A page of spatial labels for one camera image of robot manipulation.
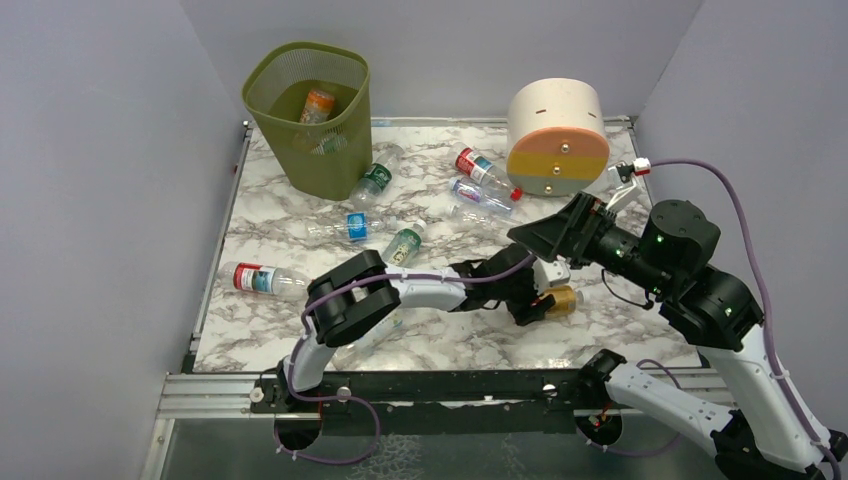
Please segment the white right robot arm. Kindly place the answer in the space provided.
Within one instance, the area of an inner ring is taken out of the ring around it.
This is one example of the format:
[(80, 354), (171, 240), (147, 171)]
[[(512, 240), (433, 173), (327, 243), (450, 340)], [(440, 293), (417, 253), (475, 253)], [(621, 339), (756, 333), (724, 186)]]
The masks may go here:
[(637, 409), (703, 448), (730, 479), (818, 479), (820, 464), (847, 452), (843, 432), (791, 403), (769, 362), (764, 314), (739, 278), (714, 268), (719, 228), (695, 205), (666, 200), (641, 235), (618, 227), (600, 199), (577, 194), (558, 213), (512, 228), (509, 237), (542, 260), (598, 264), (653, 295), (660, 315), (721, 376), (734, 407), (714, 405), (654, 380), (602, 350), (578, 373), (577, 394)]

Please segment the orange plastic bottle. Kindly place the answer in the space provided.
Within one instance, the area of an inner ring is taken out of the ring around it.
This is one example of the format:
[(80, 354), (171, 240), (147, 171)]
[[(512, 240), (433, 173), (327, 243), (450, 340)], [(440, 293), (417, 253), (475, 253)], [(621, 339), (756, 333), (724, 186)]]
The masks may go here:
[(299, 118), (301, 124), (320, 124), (326, 122), (333, 111), (336, 98), (329, 92), (313, 88), (305, 99), (305, 103)]

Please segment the clear bottle blue purple label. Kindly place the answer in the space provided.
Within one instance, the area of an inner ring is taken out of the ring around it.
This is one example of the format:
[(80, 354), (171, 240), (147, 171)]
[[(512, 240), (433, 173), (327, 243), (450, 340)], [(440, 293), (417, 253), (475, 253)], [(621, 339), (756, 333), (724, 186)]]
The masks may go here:
[(515, 206), (510, 199), (503, 199), (488, 192), (466, 177), (454, 177), (448, 182), (451, 194), (458, 200), (505, 217), (511, 217)]

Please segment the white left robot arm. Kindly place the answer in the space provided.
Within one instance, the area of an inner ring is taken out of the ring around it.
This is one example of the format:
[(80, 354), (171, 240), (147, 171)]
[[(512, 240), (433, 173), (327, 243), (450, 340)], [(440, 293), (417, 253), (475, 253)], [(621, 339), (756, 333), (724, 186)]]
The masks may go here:
[(337, 349), (352, 344), (399, 309), (444, 312), (504, 304), (520, 326), (540, 320), (554, 304), (550, 289), (565, 285), (570, 271), (511, 244), (486, 259), (438, 270), (389, 265), (366, 250), (314, 279), (301, 314), (304, 332), (278, 369), (278, 379), (298, 399), (318, 387)]

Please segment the green tea bottle white cap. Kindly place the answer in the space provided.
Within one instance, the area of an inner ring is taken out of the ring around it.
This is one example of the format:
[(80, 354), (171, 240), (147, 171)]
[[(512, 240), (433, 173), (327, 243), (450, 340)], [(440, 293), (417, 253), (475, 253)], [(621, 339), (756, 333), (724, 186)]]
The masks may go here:
[(409, 227), (399, 230), (381, 254), (389, 265), (406, 267), (420, 251), (427, 223), (416, 220)]

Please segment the red gold label bottle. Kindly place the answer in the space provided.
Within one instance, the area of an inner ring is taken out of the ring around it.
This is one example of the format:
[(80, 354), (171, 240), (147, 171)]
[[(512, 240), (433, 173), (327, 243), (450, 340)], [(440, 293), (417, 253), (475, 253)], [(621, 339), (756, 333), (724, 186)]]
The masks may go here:
[(584, 293), (572, 288), (570, 285), (562, 285), (545, 291), (546, 297), (551, 297), (554, 304), (545, 312), (546, 320), (568, 316), (581, 308), (586, 302)]

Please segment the clear bottle blue green label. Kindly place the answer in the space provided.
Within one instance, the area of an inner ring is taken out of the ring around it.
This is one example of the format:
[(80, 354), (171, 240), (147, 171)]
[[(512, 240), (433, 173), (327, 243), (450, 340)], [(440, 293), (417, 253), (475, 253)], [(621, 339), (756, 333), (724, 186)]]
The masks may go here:
[(348, 141), (343, 132), (337, 129), (326, 131), (301, 131), (292, 139), (292, 148), (311, 155), (331, 155), (347, 148)]

